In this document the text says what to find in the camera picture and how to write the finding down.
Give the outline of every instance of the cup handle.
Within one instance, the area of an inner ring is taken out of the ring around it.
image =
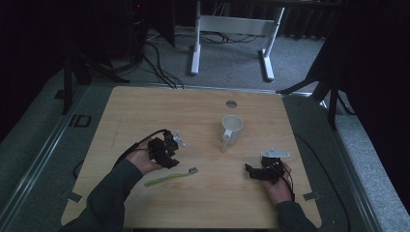
[[[225,133],[223,134],[223,142],[222,142],[222,147],[220,150],[224,153],[226,149],[228,148],[228,141],[230,136],[232,135],[232,130],[226,130]]]

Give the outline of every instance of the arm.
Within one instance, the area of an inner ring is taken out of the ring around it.
[[[287,170],[283,178],[287,181],[292,170],[285,162],[283,162],[283,166]],[[279,179],[275,185],[267,181],[261,183],[267,190],[272,203],[278,209],[278,225],[281,232],[318,231],[305,216],[301,206],[292,201],[288,185],[282,179]]]
[[[147,173],[161,169],[148,158],[148,141],[130,153],[91,191],[87,206],[77,219],[59,231],[122,231],[124,202]]]

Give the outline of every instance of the person's left hand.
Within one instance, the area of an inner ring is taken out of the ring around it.
[[[150,161],[148,155],[148,142],[151,140],[153,139],[148,139],[145,142],[139,144],[135,151],[126,156],[126,159],[132,162],[132,164],[135,165],[144,176],[147,173],[162,168],[162,166],[157,164],[156,162]]]

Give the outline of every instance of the person's right hand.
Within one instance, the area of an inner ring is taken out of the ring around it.
[[[288,178],[289,173],[292,171],[292,169],[284,161],[282,161],[282,163],[283,167],[287,170],[284,172],[283,178],[289,184]],[[274,185],[269,181],[261,181],[261,183],[263,187],[265,187],[265,189],[267,190],[269,198],[275,206],[277,206],[278,203],[283,201],[292,201],[290,189],[281,178],[279,178],[278,182]]]

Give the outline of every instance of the white metal stand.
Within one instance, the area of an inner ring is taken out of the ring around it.
[[[197,75],[199,70],[199,56],[201,52],[201,44],[199,43],[200,33],[201,31],[212,31],[269,37],[266,49],[262,49],[262,60],[265,66],[266,77],[268,80],[274,80],[274,72],[269,55],[271,54],[272,46],[274,45],[275,37],[277,36],[284,8],[280,8],[279,10],[280,12],[276,15],[275,20],[201,15],[201,2],[197,1],[195,47],[193,49],[192,66],[190,69],[191,74]]]

